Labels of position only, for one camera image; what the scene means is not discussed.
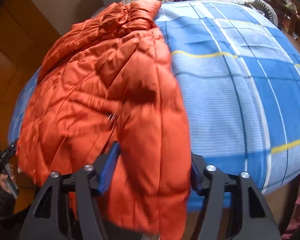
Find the person's left hand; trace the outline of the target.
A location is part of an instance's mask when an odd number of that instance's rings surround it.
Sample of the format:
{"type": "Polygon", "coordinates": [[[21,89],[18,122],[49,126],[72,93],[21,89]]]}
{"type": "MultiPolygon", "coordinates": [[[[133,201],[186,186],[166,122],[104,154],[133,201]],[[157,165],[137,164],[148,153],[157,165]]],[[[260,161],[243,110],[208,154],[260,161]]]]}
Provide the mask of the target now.
{"type": "MultiPolygon", "coordinates": [[[[14,174],[14,170],[13,170],[13,166],[11,166],[11,169],[10,169],[10,172],[11,172],[11,180],[13,182],[16,182],[16,177],[15,177],[15,174],[14,174]]],[[[12,194],[11,193],[11,190],[9,189],[9,187],[7,186],[7,180],[8,180],[8,175],[7,174],[0,174],[0,187],[7,193],[9,194],[12,194]]]]}

